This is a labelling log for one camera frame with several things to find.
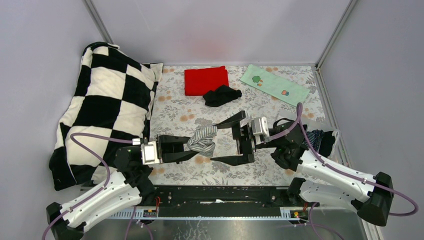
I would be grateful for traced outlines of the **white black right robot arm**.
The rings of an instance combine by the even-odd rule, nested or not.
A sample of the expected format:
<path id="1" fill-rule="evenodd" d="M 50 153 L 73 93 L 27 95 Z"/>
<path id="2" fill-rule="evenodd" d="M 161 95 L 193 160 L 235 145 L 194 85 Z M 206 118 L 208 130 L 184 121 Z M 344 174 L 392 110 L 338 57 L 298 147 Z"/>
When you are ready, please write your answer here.
<path id="1" fill-rule="evenodd" d="M 294 178 L 286 193 L 291 205 L 327 204 L 350 210 L 373 225 L 387 225 L 394 198 L 390 175 L 361 172 L 317 153 L 310 147 L 299 118 L 281 118 L 269 128 L 265 117 L 242 126 L 240 122 L 245 116 L 240 111 L 216 125 L 218 129 L 231 129 L 239 152 L 237 156 L 218 157 L 217 161 L 230 166 L 249 164 L 254 161 L 256 150 L 272 148 L 271 158 L 279 167 L 324 181 L 318 184 Z"/>

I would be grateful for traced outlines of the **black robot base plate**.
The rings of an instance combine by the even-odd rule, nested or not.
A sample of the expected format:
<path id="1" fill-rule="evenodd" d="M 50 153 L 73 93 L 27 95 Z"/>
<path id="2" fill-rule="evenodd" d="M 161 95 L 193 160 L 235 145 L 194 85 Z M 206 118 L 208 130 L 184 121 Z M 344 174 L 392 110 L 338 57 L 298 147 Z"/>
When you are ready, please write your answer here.
<path id="1" fill-rule="evenodd" d="M 310 207 L 287 187 L 281 186 L 222 186 L 222 185 L 156 185 L 149 200 L 139 206 L 181 206 L 188 203 L 260 203 L 270 207 Z"/>

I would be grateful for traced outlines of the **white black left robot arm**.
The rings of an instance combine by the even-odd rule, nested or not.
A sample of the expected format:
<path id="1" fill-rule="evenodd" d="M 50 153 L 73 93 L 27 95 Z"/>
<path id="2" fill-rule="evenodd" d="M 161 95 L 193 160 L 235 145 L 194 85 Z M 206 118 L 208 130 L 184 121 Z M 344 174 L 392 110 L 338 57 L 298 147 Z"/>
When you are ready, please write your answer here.
<path id="1" fill-rule="evenodd" d="M 56 240 L 80 240 L 84 233 L 111 215 L 128 207 L 148 206 L 156 199 L 156 189 L 149 179 L 152 164 L 181 163 L 199 153 L 190 149 L 190 137 L 160 135 L 156 141 L 143 138 L 124 140 L 110 138 L 115 143 L 129 144 L 115 154 L 115 172 L 106 170 L 106 178 L 81 196 L 47 208 L 48 232 Z"/>

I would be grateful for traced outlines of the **grey striped underwear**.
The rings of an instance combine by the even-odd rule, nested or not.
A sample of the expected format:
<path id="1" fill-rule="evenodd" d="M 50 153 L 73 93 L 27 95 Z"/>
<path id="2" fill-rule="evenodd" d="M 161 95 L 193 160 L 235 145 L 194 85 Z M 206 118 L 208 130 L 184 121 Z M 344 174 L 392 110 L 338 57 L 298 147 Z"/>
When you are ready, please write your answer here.
<path id="1" fill-rule="evenodd" d="M 216 147 L 214 137 L 217 133 L 218 128 L 215 125 L 197 129 L 193 136 L 187 141 L 188 149 L 198 152 L 204 157 L 211 158 L 214 155 Z"/>

